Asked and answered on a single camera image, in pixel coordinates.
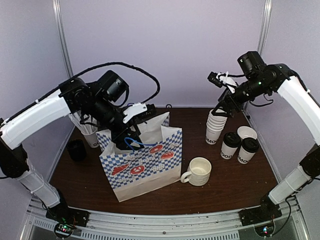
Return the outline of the blue checkered paper bag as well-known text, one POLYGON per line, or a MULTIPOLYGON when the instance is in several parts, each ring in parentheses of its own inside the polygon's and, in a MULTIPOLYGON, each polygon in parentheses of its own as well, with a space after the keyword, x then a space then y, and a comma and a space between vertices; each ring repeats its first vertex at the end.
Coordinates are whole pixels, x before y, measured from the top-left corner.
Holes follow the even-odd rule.
POLYGON ((120 150, 111 132, 96 133, 101 166, 119 202, 163 188, 181 177, 183 130, 170 126, 170 112, 138 125, 141 149, 120 150))

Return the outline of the black coffee cup lid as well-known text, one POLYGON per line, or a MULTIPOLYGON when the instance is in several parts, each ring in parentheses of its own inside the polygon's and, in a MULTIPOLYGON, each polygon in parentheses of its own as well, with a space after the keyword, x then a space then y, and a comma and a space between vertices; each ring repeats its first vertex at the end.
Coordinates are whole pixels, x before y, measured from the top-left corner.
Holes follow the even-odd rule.
POLYGON ((259 142, 257 139, 247 137, 242 140, 241 146, 249 153, 256 153, 259 149, 259 142))

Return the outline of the white paper coffee cup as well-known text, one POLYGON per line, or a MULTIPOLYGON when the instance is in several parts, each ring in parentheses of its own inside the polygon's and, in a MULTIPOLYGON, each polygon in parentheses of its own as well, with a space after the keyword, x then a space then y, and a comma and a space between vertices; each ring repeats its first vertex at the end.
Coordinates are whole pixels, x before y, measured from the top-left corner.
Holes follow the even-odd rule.
POLYGON ((238 152, 237 160, 240 164, 246 165, 250 162, 255 154, 255 152, 249 152, 241 147, 238 152))

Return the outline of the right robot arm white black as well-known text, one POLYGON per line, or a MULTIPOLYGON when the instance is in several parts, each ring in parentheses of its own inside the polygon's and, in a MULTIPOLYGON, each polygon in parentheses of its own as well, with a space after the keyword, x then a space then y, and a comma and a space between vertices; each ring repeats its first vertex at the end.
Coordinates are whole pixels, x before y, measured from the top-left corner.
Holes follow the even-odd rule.
POLYGON ((277 178, 274 187, 264 190, 257 207, 239 211, 242 224, 248 225, 279 218, 280 204, 319 177, 320 105, 287 65, 267 64, 257 51, 246 52, 237 63, 240 75, 208 75, 208 80, 222 89, 213 108, 232 118, 259 101, 258 109, 250 111, 250 123, 277 178), (275 103, 264 106, 261 101, 270 97, 275 103))

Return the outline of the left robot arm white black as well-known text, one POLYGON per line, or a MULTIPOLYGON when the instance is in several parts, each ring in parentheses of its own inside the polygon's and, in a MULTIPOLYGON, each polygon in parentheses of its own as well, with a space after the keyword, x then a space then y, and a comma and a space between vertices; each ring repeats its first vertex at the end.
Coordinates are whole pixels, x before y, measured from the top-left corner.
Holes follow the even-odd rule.
POLYGON ((81 112, 97 120, 99 127, 109 129, 111 140, 124 150, 128 137, 139 139, 136 120, 147 110, 145 103, 129 107, 113 104, 128 88, 128 84, 111 70, 90 83, 76 77, 61 83, 14 116, 1 120, 0 169, 3 174, 23 184, 58 221, 69 221, 72 211, 65 198, 35 170, 22 142, 48 124, 81 112))

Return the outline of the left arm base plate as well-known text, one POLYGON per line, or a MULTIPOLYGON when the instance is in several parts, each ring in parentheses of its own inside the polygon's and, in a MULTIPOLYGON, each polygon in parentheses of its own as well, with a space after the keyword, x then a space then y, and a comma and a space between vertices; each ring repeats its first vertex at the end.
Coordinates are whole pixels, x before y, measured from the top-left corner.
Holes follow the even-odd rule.
POLYGON ((48 208, 46 218, 55 220, 61 224, 67 224, 71 227, 86 227, 90 213, 86 210, 80 210, 68 207, 67 210, 56 210, 48 208))

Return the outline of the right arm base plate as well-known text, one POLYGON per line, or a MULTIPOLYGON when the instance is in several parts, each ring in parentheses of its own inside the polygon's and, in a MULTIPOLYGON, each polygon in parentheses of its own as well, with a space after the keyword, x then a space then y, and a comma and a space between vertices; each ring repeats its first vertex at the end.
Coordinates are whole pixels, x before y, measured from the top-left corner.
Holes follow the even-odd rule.
POLYGON ((261 206, 244 208, 238 214, 243 227, 268 222, 282 216, 282 212, 279 209, 268 211, 261 206))

